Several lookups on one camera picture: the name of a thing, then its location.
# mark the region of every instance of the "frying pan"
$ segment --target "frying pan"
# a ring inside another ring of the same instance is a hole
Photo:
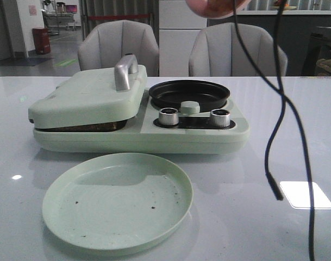
[[[200,112],[222,108],[230,95],[223,85],[202,80],[172,80],[156,84],[149,89],[152,102],[159,108],[179,109],[184,101],[195,101]]]

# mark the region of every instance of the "white cabinet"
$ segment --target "white cabinet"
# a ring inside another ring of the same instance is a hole
[[[188,61],[194,40],[207,19],[194,14],[186,1],[159,1],[159,74],[188,76]]]

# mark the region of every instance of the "glossy table surface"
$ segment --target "glossy table surface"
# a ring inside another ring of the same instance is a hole
[[[189,175],[194,201],[173,235],[156,247],[119,258],[91,256],[62,244],[43,222],[46,190],[95,153],[42,149],[28,107],[67,77],[0,77],[1,260],[309,260],[309,211],[277,201],[264,174],[264,152],[280,98],[258,77],[198,78],[220,83],[245,115],[251,136],[224,155],[159,154]],[[179,78],[149,78],[148,86]],[[308,139],[313,180],[331,201],[331,78],[285,77]],[[289,108],[274,141],[271,171],[278,182],[306,181],[302,146]],[[331,209],[316,210],[316,260],[331,260]]]

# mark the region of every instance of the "pan lid knob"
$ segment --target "pan lid knob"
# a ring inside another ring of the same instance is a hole
[[[200,112],[200,105],[195,101],[185,101],[181,103],[180,111],[183,114],[196,114]]]

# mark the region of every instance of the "plastic plate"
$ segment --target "plastic plate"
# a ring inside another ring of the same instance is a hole
[[[42,214],[63,241],[120,256],[166,239],[192,199],[191,182],[174,163],[149,154],[119,153],[62,174],[47,190]]]

